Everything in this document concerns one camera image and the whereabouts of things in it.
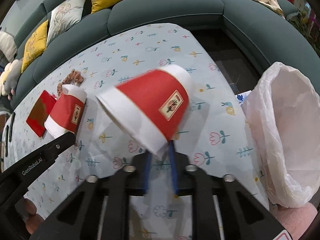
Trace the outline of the red white paper cup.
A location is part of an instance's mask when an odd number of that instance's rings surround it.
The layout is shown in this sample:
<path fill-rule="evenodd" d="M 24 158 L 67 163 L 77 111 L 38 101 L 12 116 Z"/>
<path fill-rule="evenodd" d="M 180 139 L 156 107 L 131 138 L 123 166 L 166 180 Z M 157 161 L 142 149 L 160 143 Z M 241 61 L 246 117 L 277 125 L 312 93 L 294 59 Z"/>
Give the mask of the red white paper cup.
<path fill-rule="evenodd" d="M 161 159 L 185 116 L 192 92 L 191 75 L 172 64 L 119 83 L 96 98 L 122 131 Z"/>
<path fill-rule="evenodd" d="M 44 126 L 53 137 L 72 132 L 76 134 L 81 122 L 87 93 L 76 85 L 62 85 L 62 92 L 51 110 Z"/>

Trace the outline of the orange plastic wrapper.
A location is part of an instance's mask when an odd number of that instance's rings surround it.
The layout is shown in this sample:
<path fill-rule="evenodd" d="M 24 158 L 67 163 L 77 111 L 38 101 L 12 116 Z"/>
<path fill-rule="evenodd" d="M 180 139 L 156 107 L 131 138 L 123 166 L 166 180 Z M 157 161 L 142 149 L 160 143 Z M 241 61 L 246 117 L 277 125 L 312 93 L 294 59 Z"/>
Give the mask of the orange plastic wrapper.
<path fill-rule="evenodd" d="M 240 94 L 237 94 L 236 95 L 236 99 L 237 99 L 238 103 L 240 105 L 242 105 L 243 102 L 246 100 L 246 98 L 249 96 L 250 93 L 251 93 L 251 90 L 248 90 L 246 92 L 242 92 Z"/>

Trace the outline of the white trash bag bin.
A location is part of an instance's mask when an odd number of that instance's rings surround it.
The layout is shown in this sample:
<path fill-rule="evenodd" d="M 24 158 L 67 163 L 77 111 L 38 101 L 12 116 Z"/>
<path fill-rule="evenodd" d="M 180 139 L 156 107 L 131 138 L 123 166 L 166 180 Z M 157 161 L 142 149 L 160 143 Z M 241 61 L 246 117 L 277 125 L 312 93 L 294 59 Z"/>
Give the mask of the white trash bag bin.
<path fill-rule="evenodd" d="M 303 207 L 319 189 L 319 95 L 298 69 L 273 63 L 242 103 L 268 199 Z"/>

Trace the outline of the red envelope with gold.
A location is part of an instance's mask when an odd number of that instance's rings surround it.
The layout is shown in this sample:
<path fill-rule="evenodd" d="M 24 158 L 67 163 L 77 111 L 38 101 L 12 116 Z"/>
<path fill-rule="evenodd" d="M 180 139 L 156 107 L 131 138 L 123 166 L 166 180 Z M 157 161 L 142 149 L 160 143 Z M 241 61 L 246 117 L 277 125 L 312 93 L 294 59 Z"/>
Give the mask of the red envelope with gold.
<path fill-rule="evenodd" d="M 34 103 L 26 119 L 28 126 L 39 138 L 43 137 L 46 131 L 44 122 L 47 120 L 56 101 L 57 99 L 54 95 L 44 90 Z"/>

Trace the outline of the black remote control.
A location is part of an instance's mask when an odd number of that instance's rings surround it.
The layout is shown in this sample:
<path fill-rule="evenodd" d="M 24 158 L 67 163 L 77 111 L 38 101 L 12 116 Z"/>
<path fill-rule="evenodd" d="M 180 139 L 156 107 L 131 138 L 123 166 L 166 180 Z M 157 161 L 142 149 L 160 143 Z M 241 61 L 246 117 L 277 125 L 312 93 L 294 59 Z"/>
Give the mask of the black remote control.
<path fill-rule="evenodd" d="M 11 115 L 10 126 L 9 126 L 9 142 L 12 141 L 12 131 L 13 131 L 13 124 L 15 121 L 15 116 L 16 116 L 16 113 L 13 112 Z"/>
<path fill-rule="evenodd" d="M 8 156 L 8 139 L 9 139 L 9 126 L 6 125 L 5 127 L 5 138 L 4 138 L 4 156 Z"/>

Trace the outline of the pink round stool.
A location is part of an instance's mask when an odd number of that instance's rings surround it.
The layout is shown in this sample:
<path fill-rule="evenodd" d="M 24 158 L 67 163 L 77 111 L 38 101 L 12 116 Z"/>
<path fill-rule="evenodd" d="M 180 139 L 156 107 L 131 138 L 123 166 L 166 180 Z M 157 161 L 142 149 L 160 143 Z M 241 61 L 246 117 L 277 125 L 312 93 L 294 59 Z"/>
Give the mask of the pink round stool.
<path fill-rule="evenodd" d="M 285 208 L 273 204 L 270 206 L 270 213 L 289 232 L 292 239 L 299 239 L 316 217 L 317 209 L 311 203 L 299 208 Z"/>

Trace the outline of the brown patterned scrunchie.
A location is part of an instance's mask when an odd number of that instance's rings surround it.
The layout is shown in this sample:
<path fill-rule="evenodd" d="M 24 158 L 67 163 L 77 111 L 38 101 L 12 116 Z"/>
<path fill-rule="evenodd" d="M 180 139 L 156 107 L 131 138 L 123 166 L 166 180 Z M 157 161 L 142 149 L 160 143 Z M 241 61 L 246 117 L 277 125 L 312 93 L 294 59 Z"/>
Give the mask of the brown patterned scrunchie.
<path fill-rule="evenodd" d="M 57 85 L 57 96 L 60 96 L 63 85 L 80 85 L 84 81 L 84 77 L 81 72 L 75 69 L 72 71 Z"/>

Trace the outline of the grey plush toy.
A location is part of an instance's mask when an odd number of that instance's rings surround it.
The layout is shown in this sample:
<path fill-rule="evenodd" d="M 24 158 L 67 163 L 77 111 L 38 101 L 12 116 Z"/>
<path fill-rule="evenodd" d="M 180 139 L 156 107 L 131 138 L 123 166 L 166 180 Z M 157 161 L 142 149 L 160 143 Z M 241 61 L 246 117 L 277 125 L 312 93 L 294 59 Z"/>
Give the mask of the grey plush toy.
<path fill-rule="evenodd" d="M 22 74 L 22 63 L 23 59 L 20 59 L 19 62 L 12 68 L 5 81 L 4 90 L 7 94 L 6 96 L 8 97 L 8 100 L 12 100 L 12 96 L 15 95 L 17 83 Z"/>

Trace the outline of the floral light blue tablecloth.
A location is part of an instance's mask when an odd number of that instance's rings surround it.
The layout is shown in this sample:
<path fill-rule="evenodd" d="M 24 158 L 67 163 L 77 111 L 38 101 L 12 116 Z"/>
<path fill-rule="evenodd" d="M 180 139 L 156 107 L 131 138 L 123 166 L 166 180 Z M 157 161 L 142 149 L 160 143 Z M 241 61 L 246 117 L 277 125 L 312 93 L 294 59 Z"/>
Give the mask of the floral light blue tablecloth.
<path fill-rule="evenodd" d="M 71 70 L 87 94 L 75 144 L 30 187 L 26 196 L 47 218 L 86 176 L 106 177 L 132 157 L 154 150 L 148 191 L 133 197 L 131 239 L 191 239 L 191 198 L 172 187 L 167 138 L 137 104 L 134 92 L 163 119 L 176 150 L 208 174 L 233 174 L 268 207 L 245 115 L 218 66 L 196 38 L 178 25 L 150 24 L 106 39 L 49 71 L 15 109 L 5 168 L 52 140 L 38 137 L 26 119 L 43 91 L 56 93 Z"/>

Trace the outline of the white flower pillow left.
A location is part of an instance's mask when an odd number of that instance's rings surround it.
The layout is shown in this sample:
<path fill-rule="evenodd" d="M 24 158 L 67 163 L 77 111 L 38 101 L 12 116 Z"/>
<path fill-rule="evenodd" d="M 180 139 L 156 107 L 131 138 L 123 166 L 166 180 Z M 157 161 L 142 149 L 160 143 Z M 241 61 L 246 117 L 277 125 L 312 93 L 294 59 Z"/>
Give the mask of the white flower pillow left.
<path fill-rule="evenodd" d="M 9 73 L 11 72 L 12 68 L 19 62 L 18 59 L 15 59 L 14 61 L 12 62 L 9 62 L 5 68 L 4 68 L 4 71 L 1 73 L 1 96 L 6 96 L 7 94 L 5 93 L 5 90 L 4 90 L 4 84 L 5 84 L 5 81 L 9 75 Z"/>

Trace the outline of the yellow embroidered cushion left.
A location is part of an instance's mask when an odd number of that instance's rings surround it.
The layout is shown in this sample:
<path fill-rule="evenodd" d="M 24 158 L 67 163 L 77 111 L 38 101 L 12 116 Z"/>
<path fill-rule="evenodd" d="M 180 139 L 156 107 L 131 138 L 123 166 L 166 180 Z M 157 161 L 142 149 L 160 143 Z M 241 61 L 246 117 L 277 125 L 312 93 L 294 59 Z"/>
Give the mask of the yellow embroidered cushion left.
<path fill-rule="evenodd" d="M 48 20 L 44 21 L 27 40 L 24 46 L 21 73 L 46 50 L 48 22 Z"/>

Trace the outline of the white embroidered cushion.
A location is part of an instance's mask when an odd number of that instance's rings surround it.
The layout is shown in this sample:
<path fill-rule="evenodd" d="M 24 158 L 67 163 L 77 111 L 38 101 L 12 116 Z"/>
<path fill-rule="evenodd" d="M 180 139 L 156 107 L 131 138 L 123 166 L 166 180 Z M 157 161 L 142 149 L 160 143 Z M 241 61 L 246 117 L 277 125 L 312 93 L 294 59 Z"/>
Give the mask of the white embroidered cushion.
<path fill-rule="evenodd" d="M 80 22 L 86 0 L 65 0 L 51 13 L 47 44 Z"/>

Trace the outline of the dark green sectional sofa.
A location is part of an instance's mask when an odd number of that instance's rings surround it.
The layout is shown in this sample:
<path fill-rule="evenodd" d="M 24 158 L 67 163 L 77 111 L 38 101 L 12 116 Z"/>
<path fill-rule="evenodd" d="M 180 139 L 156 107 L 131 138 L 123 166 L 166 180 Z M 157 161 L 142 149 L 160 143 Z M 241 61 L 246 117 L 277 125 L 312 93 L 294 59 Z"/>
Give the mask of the dark green sectional sofa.
<path fill-rule="evenodd" d="M 280 61 L 299 69 L 319 90 L 319 56 L 289 23 L 296 9 L 281 0 L 280 16 L 252 0 L 123 0 L 99 12 L 91 12 L 85 0 L 81 21 L 49 42 L 44 53 L 21 75 L 14 96 L 3 103 L 15 109 L 48 74 L 85 49 L 111 36 L 153 23 L 174 23 L 212 37 L 226 33 L 262 73 Z"/>

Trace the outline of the potted plant with flowers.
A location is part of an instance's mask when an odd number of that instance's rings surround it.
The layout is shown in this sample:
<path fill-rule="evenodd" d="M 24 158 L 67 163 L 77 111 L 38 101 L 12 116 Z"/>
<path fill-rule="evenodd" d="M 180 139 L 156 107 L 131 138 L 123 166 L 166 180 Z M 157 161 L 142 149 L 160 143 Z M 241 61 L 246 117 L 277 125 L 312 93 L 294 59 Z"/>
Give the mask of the potted plant with flowers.
<path fill-rule="evenodd" d="M 298 13 L 289 19 L 289 22 L 304 36 L 319 56 L 319 18 L 306 2 Z"/>

